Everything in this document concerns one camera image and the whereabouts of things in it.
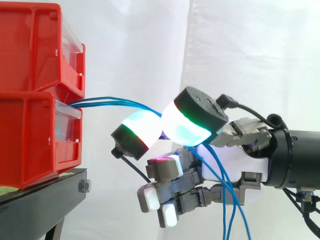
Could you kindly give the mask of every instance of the red plastic drawer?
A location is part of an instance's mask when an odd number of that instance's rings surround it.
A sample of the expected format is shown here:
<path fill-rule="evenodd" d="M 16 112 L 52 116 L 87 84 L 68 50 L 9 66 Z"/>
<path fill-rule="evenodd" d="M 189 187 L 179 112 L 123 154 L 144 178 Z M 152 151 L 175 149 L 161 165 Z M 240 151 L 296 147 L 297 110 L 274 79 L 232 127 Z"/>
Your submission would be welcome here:
<path fill-rule="evenodd" d="M 49 92 L 0 92 L 0 186 L 19 189 L 81 164 L 82 112 Z"/>
<path fill-rule="evenodd" d="M 0 2 L 0 91 L 85 97 L 85 51 L 55 3 Z"/>

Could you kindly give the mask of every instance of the white backdrop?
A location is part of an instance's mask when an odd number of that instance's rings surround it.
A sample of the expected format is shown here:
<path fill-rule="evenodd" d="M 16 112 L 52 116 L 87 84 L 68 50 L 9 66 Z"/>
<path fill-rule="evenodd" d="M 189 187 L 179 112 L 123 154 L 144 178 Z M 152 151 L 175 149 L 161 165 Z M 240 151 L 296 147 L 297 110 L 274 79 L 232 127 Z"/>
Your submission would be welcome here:
<path fill-rule="evenodd" d="M 123 97 L 162 111 L 192 85 L 214 98 L 229 94 L 265 116 L 281 114 L 291 129 L 320 131 L 316 0 L 194 0 L 188 21 L 189 0 L 56 2 L 86 44 L 86 97 Z M 156 213 L 141 213 L 136 191 L 144 181 L 110 154 L 110 134 L 132 112 L 84 110 L 82 166 L 92 189 L 66 217 L 61 239 L 221 239 L 221 204 L 183 215 L 171 229 L 158 227 Z M 145 159 L 170 149 L 159 142 L 136 164 L 143 170 Z M 253 239 L 316 239 L 282 192 L 263 190 L 244 207 Z M 231 239 L 247 239 L 239 213 Z"/>

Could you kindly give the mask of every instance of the black metal shelf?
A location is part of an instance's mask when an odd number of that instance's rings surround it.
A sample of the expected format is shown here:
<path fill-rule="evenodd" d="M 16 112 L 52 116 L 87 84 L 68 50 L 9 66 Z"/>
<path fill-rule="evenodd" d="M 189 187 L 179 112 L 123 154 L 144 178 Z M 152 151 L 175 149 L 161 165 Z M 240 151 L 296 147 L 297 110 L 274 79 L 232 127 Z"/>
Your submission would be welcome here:
<path fill-rule="evenodd" d="M 49 182 L 0 196 L 0 240 L 60 239 L 63 220 L 86 198 L 87 170 L 74 168 Z"/>

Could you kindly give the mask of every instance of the metal screw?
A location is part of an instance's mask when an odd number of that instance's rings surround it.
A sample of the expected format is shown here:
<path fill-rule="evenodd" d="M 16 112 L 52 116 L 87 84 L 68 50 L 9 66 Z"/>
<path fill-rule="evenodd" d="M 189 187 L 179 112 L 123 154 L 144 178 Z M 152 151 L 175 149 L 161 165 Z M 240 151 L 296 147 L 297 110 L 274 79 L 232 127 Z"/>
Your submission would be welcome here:
<path fill-rule="evenodd" d="M 90 190 L 91 190 L 91 181 L 89 179 L 81 180 L 79 183 L 79 192 L 90 193 Z"/>

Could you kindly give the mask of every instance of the green led light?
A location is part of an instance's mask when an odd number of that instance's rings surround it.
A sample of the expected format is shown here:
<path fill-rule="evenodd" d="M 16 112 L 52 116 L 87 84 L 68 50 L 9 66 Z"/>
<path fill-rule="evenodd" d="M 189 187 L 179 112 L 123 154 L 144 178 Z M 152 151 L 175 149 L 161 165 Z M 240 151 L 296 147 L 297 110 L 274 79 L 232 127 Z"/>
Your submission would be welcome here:
<path fill-rule="evenodd" d="M 184 146 L 197 146 L 211 136 L 210 131 L 186 118 L 174 102 L 163 111 L 161 123 L 164 134 L 173 142 Z"/>
<path fill-rule="evenodd" d="M 161 119 L 149 110 L 140 110 L 123 120 L 127 126 L 137 135 L 144 144 L 150 148 L 161 136 Z"/>

